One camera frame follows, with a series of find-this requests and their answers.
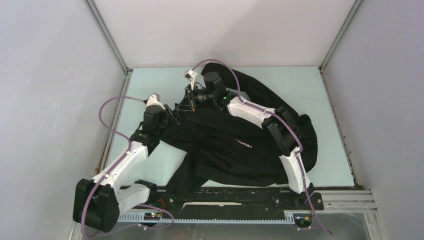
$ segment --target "cable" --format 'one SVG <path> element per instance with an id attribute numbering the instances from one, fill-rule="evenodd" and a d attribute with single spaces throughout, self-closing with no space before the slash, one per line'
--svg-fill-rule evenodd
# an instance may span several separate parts
<path id="1" fill-rule="evenodd" d="M 130 224 L 130 225 L 126 225 L 126 226 L 120 227 L 120 228 L 118 228 L 118 229 L 116 229 L 114 231 L 108 232 L 108 233 L 101 233 L 101 234 L 99 234 L 99 231 L 96 231 L 93 235 L 90 235 L 90 236 L 87 235 L 87 231 L 86 231 L 87 209 L 89 207 L 89 204 L 90 204 L 91 199 L 93 198 L 94 193 L 96 192 L 96 190 L 99 187 L 100 183 L 106 178 L 106 175 L 110 174 L 117 167 L 117 165 L 119 165 L 119 163 L 122 162 L 122 160 L 131 151 L 131 140 L 130 140 L 130 138 L 127 137 L 127 136 L 125 136 L 125 134 L 123 134 L 123 133 L 121 133 L 119 131 L 116 131 L 113 128 L 109 127 L 105 123 L 105 121 L 103 121 L 103 119 L 102 119 L 102 112 L 103 112 L 103 109 L 105 108 L 105 106 L 108 103 L 110 103 L 110 102 L 112 102 L 114 100 L 117 100 L 117 99 L 131 99 L 131 100 L 136 100 L 136 101 L 139 101 L 139 102 L 142 102 L 142 103 L 145 102 L 143 99 L 136 98 L 136 97 L 131 97 L 131 96 L 116 96 L 116 97 L 112 97 L 111 99 L 105 101 L 101 105 L 101 107 L 100 107 L 100 109 L 98 111 L 98 119 L 100 120 L 101 124 L 105 128 L 107 128 L 109 131 L 111 131 L 112 133 L 117 134 L 117 135 L 123 137 L 128 142 L 128 147 L 126 148 L 126 151 L 122 154 L 122 156 L 120 156 L 119 159 L 115 162 L 115 164 L 113 164 L 109 168 L 109 170 L 99 179 L 99 181 L 94 185 L 94 187 L 92 188 L 92 190 L 88 194 L 87 200 L 85 201 L 85 204 L 84 204 L 84 208 L 82 209 L 82 216 L 81 216 L 81 232 L 82 232 L 82 235 L 84 236 L 85 239 L 92 239 L 94 237 L 108 236 L 108 235 L 111 235 L 113 233 L 119 232 L 119 231 L 121 231 L 123 229 L 126 229 L 126 228 L 129 228 L 129 227 L 138 227 L 139 226 L 139 224 Z M 158 208 L 158 207 L 153 207 L 153 206 L 145 205 L 145 204 L 143 204 L 143 207 L 151 208 L 151 209 L 156 209 L 156 210 L 161 210 L 161 211 L 165 212 L 166 214 L 168 214 L 172 218 L 172 221 L 171 221 L 171 223 L 169 225 L 167 225 L 166 227 L 161 227 L 161 228 L 157 228 L 157 229 L 167 228 L 167 227 L 171 226 L 174 223 L 174 216 L 169 211 L 166 211 L 166 210 L 161 209 L 161 208 Z"/>
<path id="2" fill-rule="evenodd" d="M 242 104 L 246 104 L 247 106 L 250 106 L 252 108 L 255 108 L 257 110 L 260 110 L 262 112 L 265 112 L 267 114 L 270 114 L 273 117 L 277 118 L 284 125 L 284 127 L 290 132 L 290 134 L 293 136 L 294 140 L 299 145 L 299 151 L 295 152 L 295 156 L 296 156 L 297 163 L 299 164 L 299 166 L 302 166 L 302 161 L 300 160 L 299 155 L 301 154 L 301 152 L 303 151 L 304 148 L 303 148 L 302 143 L 299 140 L 298 136 L 296 136 L 295 132 L 289 127 L 289 125 L 280 116 L 278 116 L 277 114 L 275 114 L 275 113 L 273 113 L 271 111 L 268 111 L 267 109 L 264 109 L 262 107 L 253 105 L 253 104 L 251 104 L 249 102 L 246 102 L 246 100 L 243 99 L 242 96 L 240 95 L 240 83 L 239 83 L 239 79 L 237 78 L 236 73 L 233 71 L 233 69 L 231 69 L 230 66 L 228 66 L 223 61 L 216 60 L 216 59 L 211 59 L 211 58 L 210 59 L 205 59 L 203 61 L 200 61 L 198 64 L 196 64 L 191 70 L 194 71 L 197 67 L 199 67 L 201 64 L 203 64 L 205 62 L 215 62 L 215 63 L 222 64 L 222 65 L 224 65 L 232 73 L 232 75 L 234 76 L 235 82 L 237 84 L 237 97 L 240 100 L 240 102 L 242 102 Z M 326 231 L 330 236 L 334 236 L 334 234 L 330 230 L 328 230 L 327 228 L 324 227 L 324 225 L 320 221 L 320 218 L 316 215 L 314 205 L 312 204 L 311 198 L 309 196 L 308 187 L 306 186 L 306 180 L 305 180 L 306 174 L 305 174 L 305 172 L 303 170 L 303 167 L 300 167 L 300 172 L 302 174 L 303 187 L 304 187 L 304 190 L 305 190 L 305 193 L 306 193 L 307 201 L 308 201 L 309 206 L 310 206 L 310 210 L 312 211 L 312 215 L 315 216 L 316 220 L 318 221 L 318 223 L 320 225 L 320 227 L 315 227 L 315 228 L 320 228 L 320 229 Z"/>

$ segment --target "cable connector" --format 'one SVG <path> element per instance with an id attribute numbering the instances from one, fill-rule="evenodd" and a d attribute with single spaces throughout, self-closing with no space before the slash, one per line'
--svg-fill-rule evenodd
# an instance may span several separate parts
<path id="1" fill-rule="evenodd" d="M 184 72 L 184 78 L 191 82 L 191 90 L 195 88 L 195 83 L 198 81 L 198 73 L 188 69 Z"/>

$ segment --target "gray wall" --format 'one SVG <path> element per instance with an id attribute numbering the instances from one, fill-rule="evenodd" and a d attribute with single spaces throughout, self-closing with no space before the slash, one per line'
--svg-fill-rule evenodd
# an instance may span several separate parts
<path id="1" fill-rule="evenodd" d="M 0 23 L 0 239 L 64 239 L 123 73 L 82 0 L 3 0 Z"/>
<path id="2" fill-rule="evenodd" d="M 324 76 L 389 239 L 423 239 L 424 1 L 364 1 Z"/>

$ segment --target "metal frame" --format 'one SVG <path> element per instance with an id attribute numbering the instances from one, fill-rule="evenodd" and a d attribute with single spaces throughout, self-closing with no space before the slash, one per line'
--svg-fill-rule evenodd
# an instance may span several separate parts
<path id="1" fill-rule="evenodd" d="M 117 59 L 120 67 L 122 68 L 122 71 L 125 73 L 125 79 L 123 80 L 123 83 L 121 85 L 121 89 L 119 91 L 120 96 L 124 96 L 127 93 L 129 82 L 132 76 L 132 71 L 127 67 L 110 31 L 108 30 L 96 4 L 95 0 L 84 0 L 87 4 L 87 7 L 89 11 L 91 12 L 92 16 L 94 17 L 94 20 L 96 24 L 98 25 L 101 33 L 105 37 L 105 40 L 107 44 L 110 46 L 115 58 Z M 332 99 L 330 97 L 329 89 L 326 84 L 325 76 L 323 75 L 323 72 L 325 68 L 328 66 L 335 50 L 340 44 L 341 39 L 345 35 L 347 29 L 349 28 L 353 18 L 357 14 L 361 4 L 364 2 L 364 0 L 356 0 L 348 15 L 346 16 L 340 30 L 338 31 L 336 37 L 334 38 L 333 43 L 331 44 L 330 48 L 327 51 L 327 54 L 325 55 L 325 58 L 322 61 L 321 66 L 319 67 L 322 83 L 324 85 L 328 102 L 331 106 L 334 120 L 337 125 L 337 129 L 340 134 L 340 138 L 343 142 L 344 151 L 346 153 L 347 159 L 350 164 L 351 173 L 353 175 L 353 178 L 355 180 L 355 183 L 358 183 L 359 180 L 355 175 L 355 167 L 351 163 L 350 155 L 348 147 L 345 143 L 345 137 L 342 133 L 337 114 L 332 102 Z M 123 100 L 117 101 L 114 110 L 113 110 L 113 117 L 110 121 L 110 126 L 115 129 L 118 125 L 119 118 L 121 115 L 123 107 Z M 97 171 L 104 168 L 105 163 L 107 162 L 107 159 L 110 154 L 112 142 L 113 142 L 113 134 L 109 133 L 106 136 L 106 139 L 104 141 L 104 151 L 100 157 Z M 380 216 L 377 211 L 376 204 L 374 202 L 373 195 L 371 191 L 369 190 L 317 190 L 317 192 L 320 192 L 322 195 L 322 201 L 324 204 L 324 210 L 316 211 L 317 213 L 325 213 L 325 214 L 333 214 L 333 213 L 363 213 L 366 226 L 368 229 L 370 240 L 386 240 L 387 236 L 385 235 L 384 228 L 380 219 Z M 131 210 L 128 214 L 134 214 L 137 212 L 137 210 Z M 292 216 L 293 214 L 304 214 L 304 213 L 310 213 L 309 211 L 302 211 L 302 210 L 296 210 L 296 211 L 285 211 L 285 213 L 288 216 Z M 182 222 L 184 223 L 191 223 L 190 219 L 184 219 Z M 68 234 L 68 240 L 81 240 L 83 239 L 83 236 L 81 234 L 81 225 L 79 223 L 72 222 L 72 225 L 69 229 Z"/>

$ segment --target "black cloth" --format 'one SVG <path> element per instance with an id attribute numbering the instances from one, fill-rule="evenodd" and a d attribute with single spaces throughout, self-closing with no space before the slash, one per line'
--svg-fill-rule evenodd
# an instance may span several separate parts
<path id="1" fill-rule="evenodd" d="M 208 63 L 202 75 L 218 72 L 227 88 L 237 89 L 231 72 L 223 65 Z M 289 109 L 300 131 L 301 153 L 306 172 L 317 162 L 317 135 L 311 119 L 299 116 L 286 102 L 255 78 L 234 71 L 240 90 L 264 107 Z M 207 180 L 221 184 L 266 187 L 287 184 L 288 178 L 276 153 L 265 141 L 264 131 L 240 117 L 231 116 L 203 104 L 196 112 L 184 112 L 181 124 L 161 136 L 161 140 L 187 154 L 166 185 L 166 190 L 185 197 Z"/>

